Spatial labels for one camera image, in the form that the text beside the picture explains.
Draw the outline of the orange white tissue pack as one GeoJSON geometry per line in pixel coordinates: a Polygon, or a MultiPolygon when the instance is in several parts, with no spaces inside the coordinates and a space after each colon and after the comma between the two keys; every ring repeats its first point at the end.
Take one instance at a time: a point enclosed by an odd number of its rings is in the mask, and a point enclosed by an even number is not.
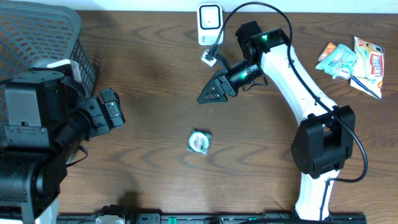
{"type": "Polygon", "coordinates": [[[323,52],[320,54],[318,61],[321,62],[324,60],[327,56],[329,56],[334,50],[336,49],[336,45],[333,43],[329,43],[323,50],[323,52]]]}

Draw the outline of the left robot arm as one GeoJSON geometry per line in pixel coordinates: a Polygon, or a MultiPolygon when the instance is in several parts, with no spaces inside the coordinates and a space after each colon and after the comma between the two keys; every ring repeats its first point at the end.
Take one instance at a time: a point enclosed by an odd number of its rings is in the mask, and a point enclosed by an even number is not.
{"type": "Polygon", "coordinates": [[[60,185],[82,142],[125,123],[110,88],[88,97],[78,64],[44,59],[6,80],[1,222],[55,223],[60,185]]]}

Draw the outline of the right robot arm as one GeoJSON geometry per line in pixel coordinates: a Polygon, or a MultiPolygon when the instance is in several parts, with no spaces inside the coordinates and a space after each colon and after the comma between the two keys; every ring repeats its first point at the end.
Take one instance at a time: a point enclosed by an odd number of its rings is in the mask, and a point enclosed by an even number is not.
{"type": "Polygon", "coordinates": [[[301,184],[295,212],[304,220],[324,221],[329,217],[328,203],[333,179],[352,156],[353,137],[328,113],[332,110],[348,127],[355,115],[349,106],[339,107],[324,94],[297,60],[294,48],[282,29],[263,32],[256,21],[236,31],[244,54],[243,61],[229,66],[218,53],[206,49],[201,60],[222,68],[209,80],[197,98],[199,104],[226,103],[241,87],[267,75],[278,87],[298,123],[291,153],[301,171],[301,184]]]}

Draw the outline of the white blue snack bag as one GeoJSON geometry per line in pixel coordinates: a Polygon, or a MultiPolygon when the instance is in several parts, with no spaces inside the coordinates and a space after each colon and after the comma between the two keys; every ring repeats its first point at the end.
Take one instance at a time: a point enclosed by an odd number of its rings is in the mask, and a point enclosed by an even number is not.
{"type": "Polygon", "coordinates": [[[384,47],[354,37],[354,52],[358,57],[350,85],[378,100],[382,99],[384,77],[384,47]]]}

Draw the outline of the teal snack packet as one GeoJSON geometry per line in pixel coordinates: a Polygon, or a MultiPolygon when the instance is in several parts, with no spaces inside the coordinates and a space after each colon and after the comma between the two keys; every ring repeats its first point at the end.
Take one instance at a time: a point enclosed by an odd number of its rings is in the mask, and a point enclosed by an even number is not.
{"type": "Polygon", "coordinates": [[[358,56],[347,46],[339,44],[336,49],[327,56],[324,60],[316,65],[317,70],[323,70],[325,73],[332,76],[333,79],[340,78],[338,71],[342,67],[347,67],[354,72],[358,56]]]}

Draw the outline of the green white tissue pack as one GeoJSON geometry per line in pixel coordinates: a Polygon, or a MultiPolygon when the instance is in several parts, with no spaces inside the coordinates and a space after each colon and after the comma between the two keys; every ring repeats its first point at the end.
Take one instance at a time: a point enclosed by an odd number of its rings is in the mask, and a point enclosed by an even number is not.
{"type": "Polygon", "coordinates": [[[338,76],[340,78],[344,78],[345,80],[348,80],[352,77],[352,71],[347,67],[342,67],[338,71],[338,76]]]}

